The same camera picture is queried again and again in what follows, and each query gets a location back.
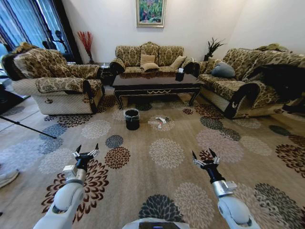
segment table leg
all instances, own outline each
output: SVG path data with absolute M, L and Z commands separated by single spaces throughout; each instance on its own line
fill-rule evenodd
M 190 102 L 189 102 L 189 106 L 192 106 L 193 103 L 194 103 L 194 100 L 196 99 L 196 97 L 199 95 L 200 93 L 200 88 L 196 88 L 195 91 L 194 91 L 194 94 L 192 95 L 191 99 L 190 99 Z
M 122 110 L 123 109 L 123 102 L 122 102 L 122 98 L 120 96 L 120 92 L 114 90 L 114 97 L 116 98 L 116 101 L 118 101 L 119 110 Z
M 104 85 L 102 84 L 102 88 L 101 88 L 102 92 L 103 92 L 103 97 L 105 95 L 105 88 L 104 88 Z

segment black trash can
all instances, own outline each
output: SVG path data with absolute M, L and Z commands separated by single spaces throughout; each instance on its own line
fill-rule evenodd
M 136 130 L 140 126 L 140 113 L 137 109 L 129 109 L 124 111 L 126 127 L 129 130 Z

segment potted plant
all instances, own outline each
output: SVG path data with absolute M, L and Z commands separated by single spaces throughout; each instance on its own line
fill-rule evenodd
M 213 57 L 213 52 L 215 52 L 220 46 L 224 45 L 224 43 L 222 43 L 224 41 L 217 41 L 217 39 L 214 39 L 212 37 L 211 41 L 208 41 L 208 45 L 209 45 L 209 52 L 204 56 L 204 60 L 203 61 L 207 61 L 209 59 L 209 57 Z
M 85 50 L 89 57 L 89 64 L 94 64 L 94 61 L 93 61 L 92 55 L 91 55 L 91 45 L 92 45 L 92 40 L 93 40 L 92 33 L 90 33 L 89 31 L 88 32 L 78 31 L 77 36 L 85 47 Z

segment rug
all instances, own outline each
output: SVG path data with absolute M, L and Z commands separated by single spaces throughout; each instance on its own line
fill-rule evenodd
M 131 98 L 125 108 L 139 109 L 141 117 L 140 128 L 129 131 L 112 91 L 106 92 L 92 115 L 23 115 L 23 103 L 8 111 L 7 117 L 27 117 L 21 123 L 57 139 L 1 122 L 9 127 L 0 131 L 0 174 L 21 171 L 0 189 L 2 229 L 32 228 L 64 185 L 61 171 L 75 163 L 72 152 L 80 144 L 81 152 L 89 152 L 97 143 L 100 154 L 89 162 L 74 229 L 120 229 L 145 217 L 187 222 L 194 229 L 228 228 L 207 172 L 192 162 L 192 151 L 205 160 L 209 148 L 221 157 L 219 172 L 235 181 L 235 196 L 262 229 L 305 227 L 305 118 L 229 120 L 202 97 L 188 107 L 185 94 Z M 162 129 L 147 124 L 156 117 L 169 122 Z

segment vase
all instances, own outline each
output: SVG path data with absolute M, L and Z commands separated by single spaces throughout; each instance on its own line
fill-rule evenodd
M 89 64 L 94 64 L 94 61 L 93 61 L 93 59 L 92 59 L 91 52 L 88 52 L 88 56 L 89 56 Z
M 204 55 L 204 60 L 203 61 L 208 61 L 209 60 L 209 57 L 213 57 L 213 55 Z

